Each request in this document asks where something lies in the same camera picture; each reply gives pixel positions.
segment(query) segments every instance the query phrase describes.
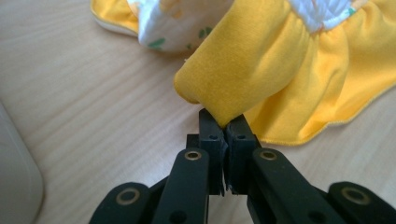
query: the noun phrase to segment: yellow fabric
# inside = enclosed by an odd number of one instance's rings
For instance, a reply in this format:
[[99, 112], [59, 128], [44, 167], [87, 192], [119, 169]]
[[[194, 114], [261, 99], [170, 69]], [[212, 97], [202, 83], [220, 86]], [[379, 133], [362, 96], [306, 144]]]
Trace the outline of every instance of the yellow fabric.
[[138, 18], [126, 0], [91, 0], [91, 12], [101, 22], [138, 34]]
[[175, 76], [224, 126], [245, 113], [264, 141], [299, 145], [396, 83], [396, 2], [371, 0], [310, 35], [287, 0], [235, 0]]

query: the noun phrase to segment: wood grain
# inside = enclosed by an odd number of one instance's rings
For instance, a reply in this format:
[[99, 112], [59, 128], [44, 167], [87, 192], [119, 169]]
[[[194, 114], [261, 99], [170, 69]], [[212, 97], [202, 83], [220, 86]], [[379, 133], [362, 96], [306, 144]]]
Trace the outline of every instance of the wood grain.
[[[169, 174], [199, 105], [173, 75], [189, 55], [144, 49], [93, 20], [88, 1], [0, 3], [0, 101], [45, 184], [36, 223], [87, 223], [118, 184]], [[350, 124], [301, 147], [277, 147], [315, 186], [349, 180], [396, 206], [396, 90]], [[209, 223], [251, 223], [246, 197], [211, 197]]]

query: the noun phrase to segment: wooden table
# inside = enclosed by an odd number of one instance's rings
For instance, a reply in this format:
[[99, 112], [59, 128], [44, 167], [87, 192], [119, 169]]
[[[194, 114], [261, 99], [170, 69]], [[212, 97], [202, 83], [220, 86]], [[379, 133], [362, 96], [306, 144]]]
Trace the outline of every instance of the wooden table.
[[[87, 223], [121, 183], [169, 174], [199, 105], [173, 89], [189, 57], [98, 26], [88, 1], [0, 3], [0, 100], [44, 178], [36, 223]], [[396, 90], [350, 124], [278, 147], [314, 185], [361, 184], [396, 206]], [[209, 223], [251, 223], [246, 197], [211, 197]]]

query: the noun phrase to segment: yellow garment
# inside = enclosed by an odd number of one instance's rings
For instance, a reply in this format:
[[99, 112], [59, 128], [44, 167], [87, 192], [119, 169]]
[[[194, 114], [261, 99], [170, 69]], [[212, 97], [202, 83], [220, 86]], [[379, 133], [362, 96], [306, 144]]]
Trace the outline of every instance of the yellow garment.
[[371, 0], [309, 34], [287, 0], [235, 0], [175, 76], [177, 92], [260, 140], [299, 145], [353, 119], [396, 83], [396, 2]]
[[116, 27], [130, 31], [132, 35], [138, 34], [138, 18], [126, 0], [91, 0], [91, 12], [109, 29]]

